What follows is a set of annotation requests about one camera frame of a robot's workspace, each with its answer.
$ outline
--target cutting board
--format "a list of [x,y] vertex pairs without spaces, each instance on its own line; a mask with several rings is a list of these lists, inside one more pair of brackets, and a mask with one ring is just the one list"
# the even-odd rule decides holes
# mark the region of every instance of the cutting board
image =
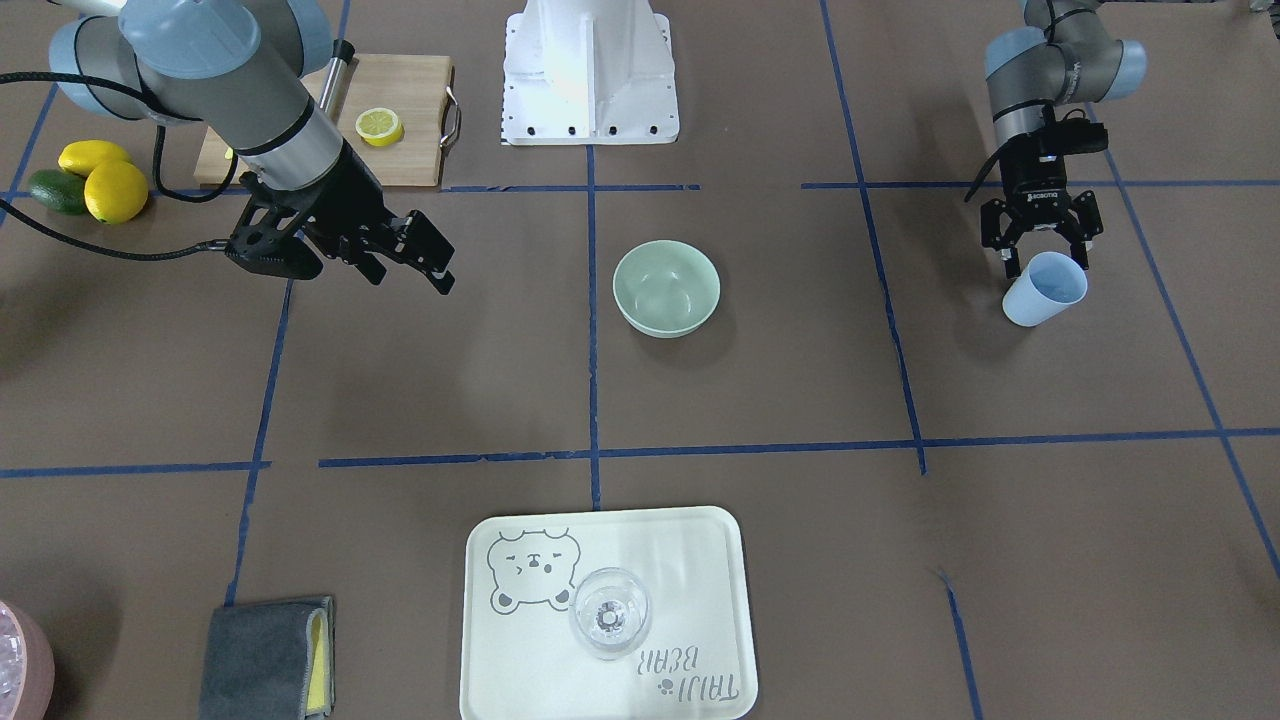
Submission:
[[[453,59],[434,55],[356,55],[348,68],[349,85],[338,92],[337,124],[383,187],[440,184],[440,136],[448,109],[445,87],[453,78]],[[320,97],[326,70],[302,78],[311,96]],[[404,138],[372,147],[356,135],[356,118],[370,108],[390,108],[404,123]],[[218,184],[227,177],[227,143],[210,129],[196,160],[196,182]]]

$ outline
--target folded cloth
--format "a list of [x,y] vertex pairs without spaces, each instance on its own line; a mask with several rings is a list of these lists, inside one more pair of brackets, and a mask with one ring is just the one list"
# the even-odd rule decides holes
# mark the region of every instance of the folded cloth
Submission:
[[215,610],[200,720],[329,716],[333,612],[332,596]]

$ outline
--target white tray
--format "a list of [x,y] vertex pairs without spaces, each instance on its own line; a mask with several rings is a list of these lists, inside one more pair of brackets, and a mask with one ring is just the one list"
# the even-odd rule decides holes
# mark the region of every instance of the white tray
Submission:
[[[644,583],[650,614],[639,648],[604,661],[568,603],[611,566]],[[465,720],[733,720],[755,705],[742,537],[719,507],[490,518],[467,539],[462,607]]]

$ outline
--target black cable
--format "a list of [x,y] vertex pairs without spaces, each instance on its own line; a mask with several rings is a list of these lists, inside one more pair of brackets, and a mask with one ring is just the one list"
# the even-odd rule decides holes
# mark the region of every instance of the black cable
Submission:
[[223,182],[219,183],[216,188],[206,192],[205,195],[183,195],[165,187],[164,181],[160,179],[160,161],[161,158],[164,158],[164,137],[165,127],[156,126],[156,145],[155,151],[151,152],[151,178],[155,181],[156,191],[159,191],[160,195],[180,200],[183,202],[209,202],[230,187],[232,181],[236,179],[236,168],[239,165],[239,158],[234,154],[232,155],[232,167],[227,168],[227,177],[223,178]]
[[174,260],[177,258],[186,258],[187,255],[195,255],[196,252],[223,252],[227,250],[225,240],[211,240],[207,242],[197,242],[191,247],[184,247],[182,250],[174,250],[170,252],[124,252],[122,250],[111,250],[110,247],[102,247],[100,245],[93,245],[84,242],[83,240],[76,240],[68,234],[63,234],[54,228],[45,227],[40,222],[32,219],[22,210],[13,206],[12,202],[0,197],[0,210],[4,210],[17,218],[18,220],[31,225],[40,233],[49,236],[59,242],[65,242],[72,247],[78,247],[81,250],[88,250],[90,252],[96,252],[99,255],[106,255],[108,258],[115,258],[119,260],[136,260],[138,263],[154,263],[157,260]]
[[[31,72],[31,70],[0,74],[0,85],[9,85],[14,82],[65,82],[73,85],[102,87],[106,90],[113,90],[122,95],[128,95],[129,97],[138,100],[155,113],[173,117],[173,113],[170,113],[168,109],[160,105],[160,102],[156,101],[154,95],[142,92],[140,90],[134,90],[127,85],[106,78],[83,76],[77,73],[46,73],[46,72]],[[223,191],[225,191],[227,187],[230,186],[232,178],[236,176],[236,165],[237,165],[236,158],[232,158],[232,167],[229,170],[227,170],[227,178],[223,179],[221,184],[219,184],[216,190],[214,190],[207,195],[191,197],[178,192],[173,192],[169,188],[164,187],[164,183],[160,181],[160,158],[164,154],[164,136],[165,136],[164,126],[156,126],[156,145],[155,145],[155,152],[151,156],[152,160],[151,174],[152,179],[156,183],[156,190],[159,190],[161,195],[164,195],[165,197],[173,197],[175,200],[183,200],[186,202],[207,202],[209,200],[212,200],[214,197],[221,195]],[[4,200],[3,197],[0,197],[0,210],[6,211],[23,224],[31,227],[32,229],[46,237],[51,237],[52,240],[56,240],[59,242],[65,242],[67,245],[70,245],[72,247],[77,247],[79,250],[87,250],[90,252],[96,252],[99,255],[105,255],[108,258],[115,258],[118,260],[134,260],[138,263],[174,260],[178,258],[186,258],[187,255],[195,255],[196,252],[223,252],[227,250],[228,245],[225,240],[212,240],[207,242],[197,242],[191,247],[184,247],[182,250],[174,250],[170,252],[124,252],[122,250],[111,250],[110,247],[102,247],[100,245],[93,245],[91,242],[76,240],[69,234],[60,233],[42,224],[40,220],[31,218],[22,210],[14,208],[12,202]]]
[[1044,0],[1044,5],[1048,6],[1048,35],[1046,40],[1052,45],[1057,35],[1057,9],[1053,8],[1053,0]]

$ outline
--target robotic arm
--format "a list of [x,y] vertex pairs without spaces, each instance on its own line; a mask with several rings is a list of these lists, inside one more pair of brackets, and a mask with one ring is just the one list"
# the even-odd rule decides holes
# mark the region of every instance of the robotic arm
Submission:
[[[982,245],[996,250],[1005,274],[1021,274],[1018,241],[1029,231],[1052,229],[1071,246],[1071,258],[1089,268],[1088,250],[1102,233],[1097,199],[1066,192],[1066,155],[1101,152],[1107,131],[1084,117],[1059,120],[1053,108],[1101,102],[1138,90],[1147,54],[1133,40],[1114,40],[1102,27],[1097,0],[1021,0],[1028,27],[987,46],[987,94],[998,150],[987,160],[965,201],[996,163],[1005,200],[982,206]],[[1002,218],[1009,227],[1001,231]]]
[[374,284],[387,274],[381,255],[449,292],[453,247],[422,213],[397,217],[385,208],[378,179],[298,81],[324,67],[333,47],[315,0],[58,4],[92,15],[54,36],[54,72],[102,77],[150,100],[61,83],[77,105],[163,126],[206,120],[250,167],[241,176],[248,205],[225,250],[239,266],[315,278],[323,264],[301,232]]

